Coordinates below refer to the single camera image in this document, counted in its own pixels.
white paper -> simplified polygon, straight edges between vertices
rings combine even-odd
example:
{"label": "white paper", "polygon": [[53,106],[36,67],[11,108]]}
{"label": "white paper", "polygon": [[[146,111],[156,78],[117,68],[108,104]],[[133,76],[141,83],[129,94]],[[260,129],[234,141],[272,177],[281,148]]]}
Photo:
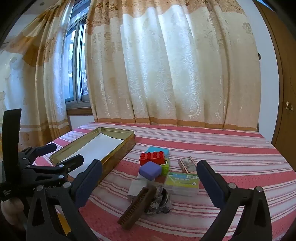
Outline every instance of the white paper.
{"label": "white paper", "polygon": [[100,133],[89,143],[68,157],[70,158],[80,154],[84,158],[83,165],[69,172],[69,175],[74,178],[77,177],[79,173],[84,172],[87,169],[94,159],[102,160],[123,141],[124,140],[112,138]]}

striped tablecloth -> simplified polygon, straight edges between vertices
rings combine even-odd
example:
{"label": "striped tablecloth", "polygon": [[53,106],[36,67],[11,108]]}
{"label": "striped tablecloth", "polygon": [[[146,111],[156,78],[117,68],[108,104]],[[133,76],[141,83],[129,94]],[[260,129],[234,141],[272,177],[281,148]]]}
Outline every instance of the striped tablecloth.
{"label": "striped tablecloth", "polygon": [[[181,172],[178,158],[205,159],[227,182],[241,188],[264,188],[269,205],[273,239],[282,236],[296,217],[296,174],[283,156],[259,133],[172,126],[88,123],[54,140],[57,150],[97,127],[133,130],[136,146],[93,191],[80,209],[100,240],[144,241],[157,236],[164,241],[199,240],[210,227],[219,209],[204,189],[197,197],[172,196],[168,214],[142,215],[130,231],[124,231],[118,218],[129,206],[127,193],[140,167],[140,153],[149,146],[170,150],[170,171]],[[49,165],[49,156],[36,159]],[[243,207],[238,208],[224,240],[234,233]]]}

door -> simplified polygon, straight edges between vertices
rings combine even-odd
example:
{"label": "door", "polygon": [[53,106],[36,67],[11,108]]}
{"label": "door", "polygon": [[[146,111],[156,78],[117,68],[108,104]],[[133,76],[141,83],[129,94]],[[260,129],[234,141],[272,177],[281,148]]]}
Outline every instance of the door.
{"label": "door", "polygon": [[277,14],[254,1],[269,30],[279,69],[279,110],[272,144],[296,170],[296,40]]}

floral curtain pattern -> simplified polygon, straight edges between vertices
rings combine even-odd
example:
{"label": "floral curtain pattern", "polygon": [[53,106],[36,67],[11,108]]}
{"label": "floral curtain pattern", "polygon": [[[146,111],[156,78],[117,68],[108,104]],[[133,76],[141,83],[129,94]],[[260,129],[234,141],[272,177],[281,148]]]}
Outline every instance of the floral curtain pattern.
{"label": "floral curtain pattern", "polygon": [[0,54],[0,128],[5,110],[22,109],[20,149],[45,145],[70,130],[61,61],[73,4],[52,5]]}
{"label": "floral curtain pattern", "polygon": [[86,23],[96,121],[257,130],[258,52],[236,0],[92,0]]}

ceiling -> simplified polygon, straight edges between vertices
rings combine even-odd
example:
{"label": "ceiling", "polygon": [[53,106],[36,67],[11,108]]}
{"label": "ceiling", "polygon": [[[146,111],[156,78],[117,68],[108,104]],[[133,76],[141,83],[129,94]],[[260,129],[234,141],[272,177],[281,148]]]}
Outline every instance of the ceiling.
{"label": "ceiling", "polygon": [[16,22],[7,35],[4,44],[10,42],[39,14],[43,13],[49,6],[57,3],[58,0],[37,0]]}

